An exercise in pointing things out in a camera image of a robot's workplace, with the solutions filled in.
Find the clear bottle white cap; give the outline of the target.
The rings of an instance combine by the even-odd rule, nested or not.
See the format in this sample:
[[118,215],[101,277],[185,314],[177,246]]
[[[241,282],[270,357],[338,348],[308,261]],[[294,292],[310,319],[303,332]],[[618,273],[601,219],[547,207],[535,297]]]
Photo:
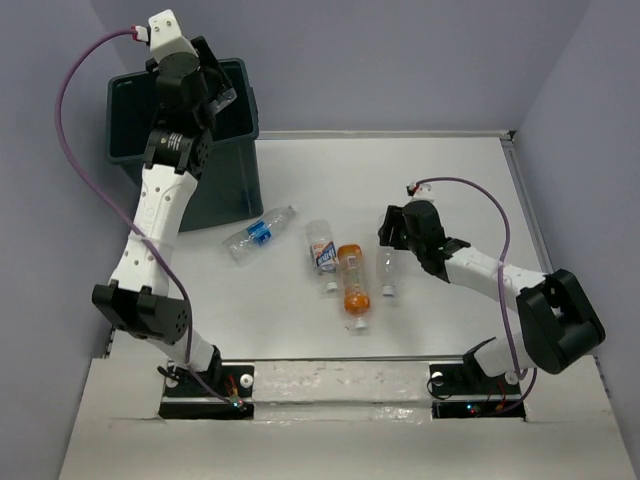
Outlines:
[[378,248],[376,272],[382,296],[394,298],[397,295],[398,255],[392,247]]

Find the small bottle orange label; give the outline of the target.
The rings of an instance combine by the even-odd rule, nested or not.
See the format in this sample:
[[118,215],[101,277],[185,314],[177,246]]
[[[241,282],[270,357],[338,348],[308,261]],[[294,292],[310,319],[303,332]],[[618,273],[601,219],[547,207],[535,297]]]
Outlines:
[[210,116],[216,117],[221,111],[233,104],[236,99],[236,90],[233,87],[228,88],[207,105],[207,112]]

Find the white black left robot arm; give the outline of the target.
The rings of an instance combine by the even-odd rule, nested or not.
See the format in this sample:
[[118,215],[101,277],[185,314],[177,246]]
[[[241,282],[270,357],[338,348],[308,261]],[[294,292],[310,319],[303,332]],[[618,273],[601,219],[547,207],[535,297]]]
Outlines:
[[160,349],[195,392],[221,383],[219,349],[195,332],[188,296],[172,298],[177,235],[213,148],[218,99],[231,87],[203,37],[156,62],[159,105],[143,154],[136,213],[121,259],[92,302],[112,326]]

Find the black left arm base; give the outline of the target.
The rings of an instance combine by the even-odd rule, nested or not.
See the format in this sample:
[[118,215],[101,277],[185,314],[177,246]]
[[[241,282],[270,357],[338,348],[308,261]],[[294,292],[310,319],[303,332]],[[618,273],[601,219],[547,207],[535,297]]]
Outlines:
[[223,362],[218,379],[204,388],[187,370],[173,363],[158,366],[163,377],[159,416],[165,420],[251,420],[254,417],[255,365]]

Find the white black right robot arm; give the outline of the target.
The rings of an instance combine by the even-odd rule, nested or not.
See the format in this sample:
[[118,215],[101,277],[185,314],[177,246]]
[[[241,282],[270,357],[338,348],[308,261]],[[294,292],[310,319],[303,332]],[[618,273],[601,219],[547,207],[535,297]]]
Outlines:
[[480,293],[517,314],[517,332],[487,339],[464,354],[460,379],[470,391],[482,392],[498,376],[522,369],[557,375],[606,338],[573,273],[504,264],[446,235],[436,207],[427,200],[388,206],[378,237],[383,247],[411,252],[429,275]]

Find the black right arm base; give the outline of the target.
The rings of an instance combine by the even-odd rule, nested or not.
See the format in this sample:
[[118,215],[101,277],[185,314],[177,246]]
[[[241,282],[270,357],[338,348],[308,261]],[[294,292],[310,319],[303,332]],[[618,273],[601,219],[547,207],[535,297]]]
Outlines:
[[426,389],[433,400],[434,419],[526,419],[517,375],[507,371],[487,375],[474,354],[429,365]]

